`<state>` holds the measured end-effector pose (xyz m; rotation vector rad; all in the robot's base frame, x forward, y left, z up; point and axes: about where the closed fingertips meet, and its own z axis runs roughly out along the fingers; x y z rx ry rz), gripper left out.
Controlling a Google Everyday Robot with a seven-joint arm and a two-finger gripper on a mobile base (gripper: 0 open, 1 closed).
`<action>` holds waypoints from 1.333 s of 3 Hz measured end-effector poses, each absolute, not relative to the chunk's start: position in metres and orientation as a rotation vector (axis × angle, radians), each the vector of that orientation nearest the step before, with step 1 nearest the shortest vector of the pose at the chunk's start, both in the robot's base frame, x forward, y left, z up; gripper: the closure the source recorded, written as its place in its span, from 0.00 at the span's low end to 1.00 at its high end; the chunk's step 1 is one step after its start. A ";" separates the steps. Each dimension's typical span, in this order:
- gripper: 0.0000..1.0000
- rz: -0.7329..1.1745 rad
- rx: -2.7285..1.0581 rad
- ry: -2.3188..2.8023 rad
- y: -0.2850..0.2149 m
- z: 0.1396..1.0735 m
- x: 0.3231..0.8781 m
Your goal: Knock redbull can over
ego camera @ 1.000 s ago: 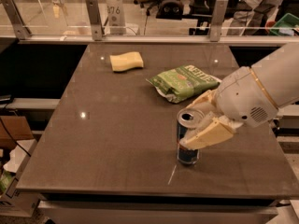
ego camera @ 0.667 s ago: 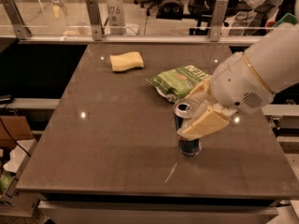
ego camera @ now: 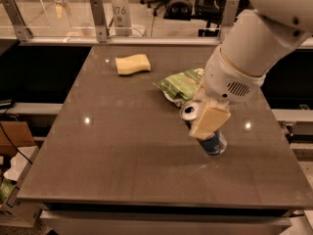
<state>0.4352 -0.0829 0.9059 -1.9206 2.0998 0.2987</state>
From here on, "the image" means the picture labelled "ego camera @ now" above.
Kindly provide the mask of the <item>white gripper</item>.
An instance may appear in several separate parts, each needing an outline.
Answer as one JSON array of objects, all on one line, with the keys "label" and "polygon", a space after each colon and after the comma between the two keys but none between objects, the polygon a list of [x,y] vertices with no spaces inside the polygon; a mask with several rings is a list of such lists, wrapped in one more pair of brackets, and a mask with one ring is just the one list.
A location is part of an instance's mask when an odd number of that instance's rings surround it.
[{"label": "white gripper", "polygon": [[[264,75],[253,77],[236,69],[223,56],[221,47],[218,46],[205,65],[203,83],[200,82],[193,99],[199,99],[204,88],[206,95],[216,100],[242,103],[253,96],[264,80]],[[189,135],[200,140],[208,139],[230,116],[228,111],[205,104],[192,123]]]}]

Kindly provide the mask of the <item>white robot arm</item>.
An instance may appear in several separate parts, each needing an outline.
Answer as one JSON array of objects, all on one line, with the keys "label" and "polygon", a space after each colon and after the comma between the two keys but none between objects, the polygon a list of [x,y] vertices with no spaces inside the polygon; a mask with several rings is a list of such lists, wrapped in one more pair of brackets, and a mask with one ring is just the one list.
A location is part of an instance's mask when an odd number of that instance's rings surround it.
[{"label": "white robot arm", "polygon": [[266,73],[313,32],[313,0],[249,0],[216,47],[192,106],[190,135],[205,140],[231,116],[229,106],[248,100]]}]

